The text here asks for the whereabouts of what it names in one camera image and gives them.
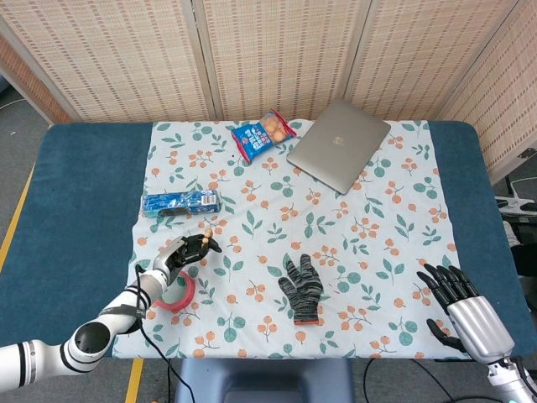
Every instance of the silver laptop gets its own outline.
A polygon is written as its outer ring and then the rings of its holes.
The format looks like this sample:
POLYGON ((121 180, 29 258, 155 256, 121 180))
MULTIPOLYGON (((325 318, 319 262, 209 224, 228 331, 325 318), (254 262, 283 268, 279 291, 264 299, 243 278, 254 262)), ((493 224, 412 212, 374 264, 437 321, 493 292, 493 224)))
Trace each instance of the silver laptop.
POLYGON ((389 130, 389 124, 338 99, 313 123, 287 160, 345 194, 389 130))

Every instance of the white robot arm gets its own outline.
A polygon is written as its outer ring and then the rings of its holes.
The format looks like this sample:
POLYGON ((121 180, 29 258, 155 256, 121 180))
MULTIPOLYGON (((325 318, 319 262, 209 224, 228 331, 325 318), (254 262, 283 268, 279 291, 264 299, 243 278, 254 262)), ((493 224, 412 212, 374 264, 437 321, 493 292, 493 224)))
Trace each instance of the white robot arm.
POLYGON ((432 319, 427 325, 444 345, 468 353, 488 366, 488 380, 506 403, 534 403, 537 385, 522 366, 520 358, 511 356, 514 341, 487 298, 480 296, 458 268, 436 268, 426 264, 432 278, 418 276, 427 284, 450 318, 459 338, 446 336, 432 319))
POLYGON ((177 238, 155 258, 153 269, 139 276, 139 288, 137 281, 127 286, 66 342, 49 346, 32 340, 0 348, 0 393, 53 376, 91 372, 114 337, 138 330, 138 319, 145 317, 181 269, 202 259, 209 249, 222 251, 210 233, 177 238))

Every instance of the woven partition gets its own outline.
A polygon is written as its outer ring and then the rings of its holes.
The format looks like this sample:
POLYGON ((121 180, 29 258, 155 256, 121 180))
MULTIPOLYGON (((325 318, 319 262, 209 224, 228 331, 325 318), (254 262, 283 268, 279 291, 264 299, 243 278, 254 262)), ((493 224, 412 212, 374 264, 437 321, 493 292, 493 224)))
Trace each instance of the woven partition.
POLYGON ((387 119, 431 118, 512 0, 375 2, 346 98, 387 119))
POLYGON ((54 123, 71 121, 43 82, 28 68, 11 45, 0 36, 0 67, 10 74, 9 80, 20 90, 32 94, 35 106, 54 123))
POLYGON ((514 13, 441 114, 477 129, 490 170, 537 141, 537 2, 523 0, 514 13))
POLYGON ((179 0, 2 0, 0 12, 83 120, 209 118, 179 0))
POLYGON ((205 0, 224 118, 316 118, 342 96, 368 0, 205 0))

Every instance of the floral tablecloth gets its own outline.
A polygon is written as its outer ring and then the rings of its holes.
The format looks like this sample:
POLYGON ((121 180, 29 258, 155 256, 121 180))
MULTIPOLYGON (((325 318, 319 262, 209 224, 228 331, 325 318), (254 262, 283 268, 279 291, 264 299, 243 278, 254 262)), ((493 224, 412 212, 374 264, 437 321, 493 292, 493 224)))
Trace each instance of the floral tablecloth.
MULTIPOLYGON (((458 264, 429 125, 388 123, 344 196, 285 161, 311 121, 291 121, 299 137, 250 166, 230 132, 245 122, 154 125, 143 193, 216 189, 223 200, 218 214, 140 215, 133 227, 128 283, 136 263, 151 267, 180 235, 212 228, 223 249, 185 268, 196 281, 190 306, 148 312, 144 328, 168 357, 461 357, 431 336, 429 317, 453 330, 415 274, 424 262, 458 264), (285 261, 302 253, 325 288, 319 326, 296 327, 278 286, 285 261)), ((117 337, 112 354, 158 356, 140 332, 117 337)))

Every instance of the snack bag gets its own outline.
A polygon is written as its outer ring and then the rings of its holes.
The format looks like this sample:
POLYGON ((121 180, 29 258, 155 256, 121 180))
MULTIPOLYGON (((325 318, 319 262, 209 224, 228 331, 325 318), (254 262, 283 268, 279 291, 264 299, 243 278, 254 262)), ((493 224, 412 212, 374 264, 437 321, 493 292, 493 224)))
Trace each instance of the snack bag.
POLYGON ((180 214, 219 212, 222 207, 217 191, 183 191, 147 195, 142 209, 146 217, 168 217, 180 214))
POLYGON ((250 164, 257 155, 277 143, 296 136, 296 132, 279 113, 271 109, 259 123, 234 128, 232 136, 242 157, 250 164))

